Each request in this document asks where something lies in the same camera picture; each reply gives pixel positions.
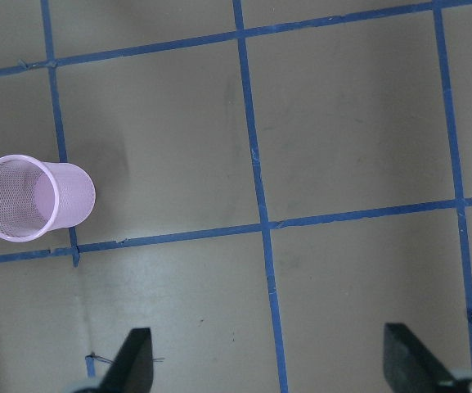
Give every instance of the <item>gray floor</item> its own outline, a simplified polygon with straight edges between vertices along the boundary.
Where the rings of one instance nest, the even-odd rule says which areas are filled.
[[[111,358],[145,326],[164,358],[154,392],[389,392],[394,321],[470,368],[472,4],[442,9],[447,63],[432,6],[407,4],[244,0],[253,33],[238,42],[228,0],[51,0],[54,59],[47,2],[0,0],[0,156],[60,159],[54,88],[68,161],[97,188],[78,268],[66,229],[0,240],[0,393],[61,391],[87,376],[85,355]],[[351,12],[364,13],[253,29]]]

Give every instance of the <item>pink mesh cup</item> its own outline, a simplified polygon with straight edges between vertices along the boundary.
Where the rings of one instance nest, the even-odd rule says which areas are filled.
[[[83,222],[94,207],[90,176],[76,165],[0,158],[0,238],[28,242]]]

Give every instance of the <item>black object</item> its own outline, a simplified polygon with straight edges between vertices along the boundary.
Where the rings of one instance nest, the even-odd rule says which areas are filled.
[[[100,386],[74,393],[148,393],[153,381],[151,330],[132,329]]]
[[[472,373],[455,378],[403,323],[384,325],[383,370],[394,393],[472,393]]]

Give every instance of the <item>mesh basket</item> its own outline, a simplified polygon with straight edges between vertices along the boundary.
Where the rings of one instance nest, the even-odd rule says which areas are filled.
[[[84,221],[96,193],[88,174],[76,165],[29,156],[0,158],[0,238],[27,242],[45,232]]]

